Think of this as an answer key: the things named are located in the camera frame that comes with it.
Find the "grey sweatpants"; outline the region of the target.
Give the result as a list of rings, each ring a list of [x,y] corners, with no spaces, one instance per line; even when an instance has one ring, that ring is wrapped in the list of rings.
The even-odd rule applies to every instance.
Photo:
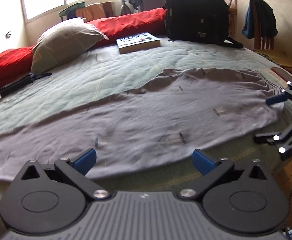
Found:
[[[0,135],[0,180],[94,148],[89,178],[176,163],[277,122],[279,85],[255,70],[166,69],[140,88],[104,97]]]

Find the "wooden chair with clothes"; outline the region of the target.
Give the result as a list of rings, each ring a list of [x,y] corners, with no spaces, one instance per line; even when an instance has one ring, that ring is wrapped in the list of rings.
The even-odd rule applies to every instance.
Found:
[[[253,51],[292,74],[292,57],[274,49],[278,35],[277,22],[270,5],[264,0],[249,0],[242,35],[253,39]]]

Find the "red smartphone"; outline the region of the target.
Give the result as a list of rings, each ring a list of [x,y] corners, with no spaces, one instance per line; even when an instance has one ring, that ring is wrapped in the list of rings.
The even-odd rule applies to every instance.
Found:
[[[271,67],[271,70],[285,81],[292,81],[292,74],[281,67]]]

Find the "black folded umbrella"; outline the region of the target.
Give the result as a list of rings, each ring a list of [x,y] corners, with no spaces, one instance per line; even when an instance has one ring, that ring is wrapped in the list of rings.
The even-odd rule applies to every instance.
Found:
[[[1,98],[4,98],[11,93],[27,86],[30,85],[31,83],[34,83],[36,80],[39,80],[44,77],[49,77],[51,76],[52,73],[42,73],[42,74],[34,74],[34,73],[29,73],[20,80],[13,82],[9,85],[6,85],[0,89],[0,96]]]

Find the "red duvet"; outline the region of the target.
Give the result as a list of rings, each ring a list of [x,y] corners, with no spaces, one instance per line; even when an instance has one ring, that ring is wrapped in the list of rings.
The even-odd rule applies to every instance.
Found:
[[[88,22],[97,27],[109,39],[99,41],[95,46],[102,47],[116,42],[117,39],[148,32],[152,35],[164,35],[166,10],[155,8],[123,16],[100,18]],[[0,53],[0,88],[13,82],[19,76],[30,72],[33,47],[8,49]]]

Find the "grey-green plaid pillow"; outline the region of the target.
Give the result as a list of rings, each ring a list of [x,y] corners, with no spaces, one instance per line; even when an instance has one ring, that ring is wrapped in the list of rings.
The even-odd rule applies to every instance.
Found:
[[[32,72],[41,74],[70,62],[97,42],[109,38],[81,17],[56,24],[45,31],[32,49]]]

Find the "black backpack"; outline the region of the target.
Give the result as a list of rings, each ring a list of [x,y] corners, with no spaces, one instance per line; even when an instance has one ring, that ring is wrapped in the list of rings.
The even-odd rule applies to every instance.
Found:
[[[166,0],[163,8],[170,40],[243,48],[229,36],[229,6],[225,0]]]

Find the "white blue paperback book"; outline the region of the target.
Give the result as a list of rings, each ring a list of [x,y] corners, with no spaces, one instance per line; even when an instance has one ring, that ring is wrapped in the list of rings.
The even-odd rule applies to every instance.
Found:
[[[150,33],[139,33],[116,40],[120,54],[147,50],[161,46],[161,39]]]

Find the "green stool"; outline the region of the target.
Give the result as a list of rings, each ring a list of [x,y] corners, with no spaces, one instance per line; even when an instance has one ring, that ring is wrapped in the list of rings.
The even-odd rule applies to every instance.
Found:
[[[61,12],[59,12],[59,17],[61,18],[62,22],[64,21],[64,18],[66,18],[66,20],[76,18],[76,15],[75,15],[76,10],[84,8],[84,7],[85,7],[85,2],[75,3],[67,7],[66,9],[62,10]]]

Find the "cardboard box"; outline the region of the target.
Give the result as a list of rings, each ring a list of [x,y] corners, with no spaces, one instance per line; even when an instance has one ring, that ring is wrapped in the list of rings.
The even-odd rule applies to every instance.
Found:
[[[83,18],[85,23],[100,18],[114,17],[115,15],[114,2],[94,3],[75,11],[75,16]]]

